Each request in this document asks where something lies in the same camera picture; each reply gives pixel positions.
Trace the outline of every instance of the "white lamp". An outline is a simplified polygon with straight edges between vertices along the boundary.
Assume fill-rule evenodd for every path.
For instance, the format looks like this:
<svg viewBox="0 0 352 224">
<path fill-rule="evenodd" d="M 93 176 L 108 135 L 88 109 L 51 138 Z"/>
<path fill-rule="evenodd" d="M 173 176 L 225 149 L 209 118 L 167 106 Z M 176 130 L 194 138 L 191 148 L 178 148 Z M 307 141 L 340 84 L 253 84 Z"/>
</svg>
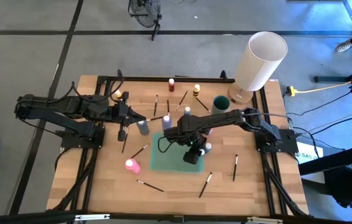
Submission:
<svg viewBox="0 0 352 224">
<path fill-rule="evenodd" d="M 253 91 L 264 86 L 287 52 L 287 43 L 281 36 L 272 32 L 254 34 L 245 48 L 235 82 L 229 87 L 230 100 L 237 104 L 251 100 Z"/>
</svg>

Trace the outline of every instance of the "yellow cable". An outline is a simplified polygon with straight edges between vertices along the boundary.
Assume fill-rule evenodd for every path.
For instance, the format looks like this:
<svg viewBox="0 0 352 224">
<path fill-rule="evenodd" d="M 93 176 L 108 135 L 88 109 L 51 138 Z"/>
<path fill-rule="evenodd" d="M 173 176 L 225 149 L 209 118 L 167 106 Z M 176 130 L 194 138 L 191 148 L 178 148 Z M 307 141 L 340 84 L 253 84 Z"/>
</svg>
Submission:
<svg viewBox="0 0 352 224">
<path fill-rule="evenodd" d="M 339 85 L 328 86 L 328 87 L 324 87 L 324 88 L 319 88 L 319 89 L 314 89 L 314 90 L 307 90 L 307 91 L 298 91 L 297 89 L 294 89 L 294 90 L 295 90 L 295 93 L 312 93 L 312 92 L 315 92 L 315 91 L 327 90 L 327 89 L 334 88 L 334 87 L 344 86 L 344 85 L 347 85 L 349 83 L 351 83 L 351 82 L 346 82 L 346 83 L 342 83 L 342 84 L 339 84 Z"/>
</svg>

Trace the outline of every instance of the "fan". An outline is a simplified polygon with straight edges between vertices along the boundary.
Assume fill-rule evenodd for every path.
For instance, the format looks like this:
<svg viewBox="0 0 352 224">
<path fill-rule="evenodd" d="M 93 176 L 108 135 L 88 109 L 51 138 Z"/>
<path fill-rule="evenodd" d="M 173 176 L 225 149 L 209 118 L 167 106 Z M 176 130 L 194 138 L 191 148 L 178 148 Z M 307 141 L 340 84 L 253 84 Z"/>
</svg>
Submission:
<svg viewBox="0 0 352 224">
<path fill-rule="evenodd" d="M 159 20 L 162 19 L 160 14 L 160 0 L 129 0 L 127 12 L 131 17 L 135 17 L 140 25 L 150 28 L 154 27 L 151 35 L 151 40 L 154 40 L 155 35 L 160 29 Z"/>
</svg>

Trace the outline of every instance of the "green cup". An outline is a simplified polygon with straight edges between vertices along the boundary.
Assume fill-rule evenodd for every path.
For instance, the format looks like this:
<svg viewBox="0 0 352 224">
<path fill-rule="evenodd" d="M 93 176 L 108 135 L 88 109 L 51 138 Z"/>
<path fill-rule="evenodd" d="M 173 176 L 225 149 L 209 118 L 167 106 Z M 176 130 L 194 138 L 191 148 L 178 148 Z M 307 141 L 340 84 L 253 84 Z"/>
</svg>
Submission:
<svg viewBox="0 0 352 224">
<path fill-rule="evenodd" d="M 225 96 L 217 96 L 213 99 L 212 114 L 227 112 L 230 107 L 230 100 Z"/>
</svg>

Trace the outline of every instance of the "white lampshade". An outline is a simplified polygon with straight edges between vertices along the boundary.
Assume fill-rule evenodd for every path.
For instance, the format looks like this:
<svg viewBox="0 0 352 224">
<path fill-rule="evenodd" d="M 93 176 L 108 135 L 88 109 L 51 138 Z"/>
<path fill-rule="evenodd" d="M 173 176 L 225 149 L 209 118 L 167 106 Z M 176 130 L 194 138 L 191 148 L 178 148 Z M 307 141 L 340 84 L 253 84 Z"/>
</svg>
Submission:
<svg viewBox="0 0 352 224">
<path fill-rule="evenodd" d="M 287 55 L 285 40 L 272 32 L 258 32 L 248 42 L 236 72 L 235 83 L 245 91 L 264 86 Z"/>
</svg>

